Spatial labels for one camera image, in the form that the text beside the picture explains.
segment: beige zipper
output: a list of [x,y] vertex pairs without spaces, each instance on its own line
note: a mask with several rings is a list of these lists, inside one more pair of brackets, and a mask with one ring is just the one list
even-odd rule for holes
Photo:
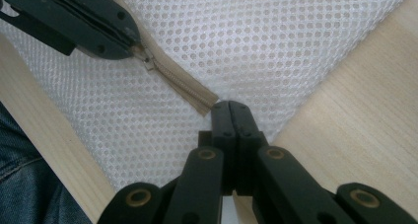
[[123,0],[114,1],[130,12],[138,26],[141,41],[144,46],[144,48],[139,50],[144,50],[150,56],[149,61],[145,62],[146,67],[149,70],[154,69],[157,71],[200,114],[205,115],[209,113],[213,105],[218,101],[218,96],[199,83],[166,55],[148,33],[141,21],[131,13],[129,7]]

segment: zipper teeth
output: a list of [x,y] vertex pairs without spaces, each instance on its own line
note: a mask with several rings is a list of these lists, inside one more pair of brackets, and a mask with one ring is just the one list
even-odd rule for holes
[[144,26],[132,14],[129,7],[123,0],[115,0],[120,6],[122,6],[128,13],[134,18],[138,25],[140,35],[142,35],[142,44],[145,48],[148,48],[146,53],[149,54],[151,61],[145,62],[147,69],[152,69],[153,66],[165,80],[174,88],[182,97],[184,97],[195,109],[202,115],[207,114],[212,106],[218,101],[218,96],[201,85],[196,79],[191,77],[186,71],[176,64],[172,59],[169,60],[168,65],[160,63],[161,60],[166,64],[168,59],[164,52],[158,47],[154,40],[146,33]]
[[168,68],[166,68],[164,65],[162,65],[160,62],[154,59],[154,65],[156,69],[163,74],[168,80],[170,80],[172,83],[174,83],[176,86],[178,86],[180,89],[182,89],[185,93],[187,93],[189,96],[191,96],[193,99],[195,99],[197,102],[201,103],[205,109],[210,110],[212,107],[212,103],[207,101],[204,97],[201,97],[198,93],[196,93],[193,89],[187,86],[178,76],[173,74],[172,71],[170,71]]

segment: blue denim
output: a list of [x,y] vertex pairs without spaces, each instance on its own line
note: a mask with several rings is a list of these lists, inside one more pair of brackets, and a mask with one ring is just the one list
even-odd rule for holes
[[91,223],[1,103],[0,223]]

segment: wooden surface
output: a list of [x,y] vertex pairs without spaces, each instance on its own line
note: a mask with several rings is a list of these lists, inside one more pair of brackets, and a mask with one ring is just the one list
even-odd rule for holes
[[[418,0],[406,0],[333,71],[274,144],[325,188],[376,187],[418,219]],[[95,221],[113,192],[68,122],[0,37],[0,100]],[[237,200],[254,223],[249,200]]]
[[70,193],[96,222],[114,195],[70,123],[0,35],[0,101]]
[[[363,183],[416,219],[417,13],[418,0],[403,2],[331,72],[274,142],[328,190]],[[242,223],[255,223],[249,198],[236,204]]]

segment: black tool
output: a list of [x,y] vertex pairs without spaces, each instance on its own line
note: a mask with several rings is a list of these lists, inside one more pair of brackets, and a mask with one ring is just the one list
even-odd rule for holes
[[215,224],[222,195],[253,197],[258,223],[417,222],[378,190],[348,184],[322,188],[283,148],[269,146],[246,105],[222,102],[212,131],[199,132],[182,174],[162,188],[137,183],[119,191],[99,220],[106,223]]
[[105,59],[123,59],[143,48],[135,21],[113,0],[0,0],[19,15],[0,11],[0,19],[59,52],[75,47]]

